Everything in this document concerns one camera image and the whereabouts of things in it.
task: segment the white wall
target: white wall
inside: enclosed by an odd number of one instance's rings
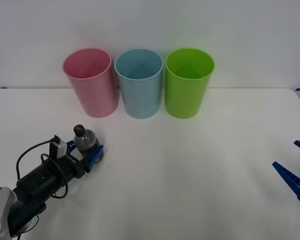
[[[68,87],[64,58],[197,47],[211,87],[300,87],[300,0],[0,0],[0,87]]]

